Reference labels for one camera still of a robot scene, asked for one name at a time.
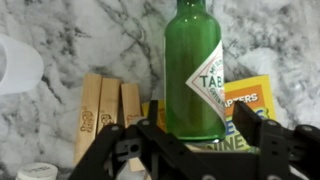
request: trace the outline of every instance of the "marble backsplash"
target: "marble backsplash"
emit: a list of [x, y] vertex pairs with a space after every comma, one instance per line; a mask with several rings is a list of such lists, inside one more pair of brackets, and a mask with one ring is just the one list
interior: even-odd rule
[[[320, 127], [320, 2], [207, 4], [222, 28], [226, 81], [269, 74], [277, 120], [289, 128]], [[34, 161], [58, 166], [59, 179], [68, 176], [86, 72], [139, 83], [143, 102], [162, 98], [163, 33], [175, 5], [0, 0], [0, 33], [33, 46], [45, 64], [35, 89], [0, 97], [0, 179], [14, 179], [21, 165]]]

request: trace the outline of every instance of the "green glass bottle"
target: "green glass bottle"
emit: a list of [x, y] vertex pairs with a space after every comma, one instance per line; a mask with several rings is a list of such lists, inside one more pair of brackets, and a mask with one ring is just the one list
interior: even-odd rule
[[165, 108], [169, 133], [184, 141], [225, 137], [221, 30], [205, 0], [177, 0], [165, 31]]

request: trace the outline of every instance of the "bottle neck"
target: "bottle neck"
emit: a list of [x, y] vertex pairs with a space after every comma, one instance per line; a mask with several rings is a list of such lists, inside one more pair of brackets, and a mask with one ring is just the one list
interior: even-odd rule
[[186, 11], [206, 11], [206, 0], [177, 0], [178, 13]]

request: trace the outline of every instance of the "diamond-shaped label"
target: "diamond-shaped label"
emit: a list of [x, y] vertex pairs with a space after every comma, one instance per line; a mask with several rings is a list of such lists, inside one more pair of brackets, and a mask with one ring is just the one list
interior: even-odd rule
[[186, 84], [202, 97], [222, 120], [225, 119], [223, 52], [221, 41], [210, 56], [191, 75]]

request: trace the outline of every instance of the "screw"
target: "screw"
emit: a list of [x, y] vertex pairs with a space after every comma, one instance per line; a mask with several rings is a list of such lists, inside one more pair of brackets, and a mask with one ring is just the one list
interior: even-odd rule
[[142, 121], [142, 125], [148, 126], [150, 123], [147, 120]]
[[274, 122], [274, 121], [268, 121], [268, 124], [271, 125], [271, 126], [276, 126], [277, 125], [277, 123]]
[[267, 180], [281, 180], [281, 178], [279, 176], [276, 176], [276, 175], [269, 175], [267, 177]]
[[206, 174], [204, 176], [202, 176], [202, 180], [216, 180], [216, 178], [214, 178], [213, 176]]
[[118, 130], [119, 130], [119, 127], [118, 127], [118, 126], [112, 126], [111, 130], [112, 130], [112, 131], [118, 131]]
[[309, 132], [312, 131], [312, 128], [309, 127], [309, 126], [303, 126], [302, 129], [305, 130], [305, 131], [309, 131]]

